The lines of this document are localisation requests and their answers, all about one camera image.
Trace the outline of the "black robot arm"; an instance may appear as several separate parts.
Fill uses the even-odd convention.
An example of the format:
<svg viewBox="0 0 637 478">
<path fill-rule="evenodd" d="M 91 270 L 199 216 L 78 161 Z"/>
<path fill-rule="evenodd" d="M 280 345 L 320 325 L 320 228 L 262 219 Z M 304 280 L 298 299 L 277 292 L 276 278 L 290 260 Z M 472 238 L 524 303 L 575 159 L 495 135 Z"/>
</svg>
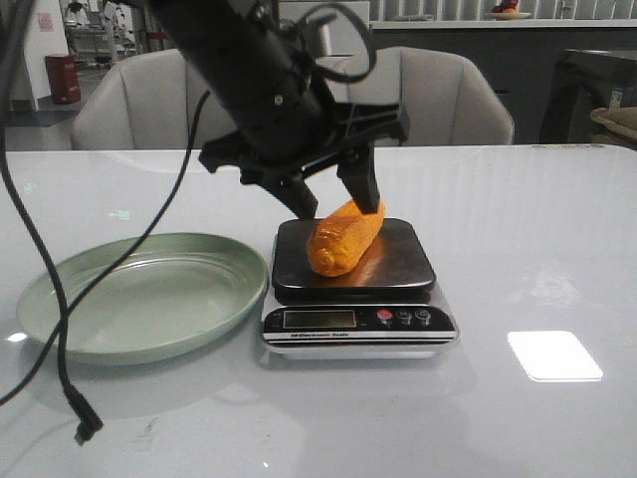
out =
<svg viewBox="0 0 637 478">
<path fill-rule="evenodd" d="M 374 143 L 408 135 L 399 104 L 339 103 L 329 82 L 354 84 L 372 73 L 377 55 L 367 27 L 341 3 L 358 32 L 366 67 L 340 73 L 317 63 L 307 32 L 330 21 L 309 12 L 282 23 L 267 1 L 146 1 L 168 38 L 204 79 L 237 129 L 206 142 L 199 155 L 209 172 L 231 165 L 240 180 L 267 190 L 298 218 L 314 218 L 318 202 L 306 185 L 311 175 L 336 166 L 363 213 L 379 208 Z"/>
</svg>

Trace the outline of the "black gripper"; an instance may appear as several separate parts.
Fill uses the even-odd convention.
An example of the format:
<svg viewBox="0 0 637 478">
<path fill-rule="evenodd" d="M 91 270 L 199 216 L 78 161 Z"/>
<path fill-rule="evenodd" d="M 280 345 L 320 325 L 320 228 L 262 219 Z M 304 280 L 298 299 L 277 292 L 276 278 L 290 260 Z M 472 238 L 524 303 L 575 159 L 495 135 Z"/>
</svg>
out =
<svg viewBox="0 0 637 478">
<path fill-rule="evenodd" d="M 207 141 L 199 161 L 211 173 L 238 168 L 242 183 L 259 184 L 299 219 L 314 219 L 319 204 L 304 178 L 337 162 L 336 174 L 359 211 L 372 214 L 380 193 L 371 142 L 402 141 L 408 133 L 400 103 L 337 102 L 318 85 L 301 100 L 273 106 L 264 117 Z"/>
</svg>

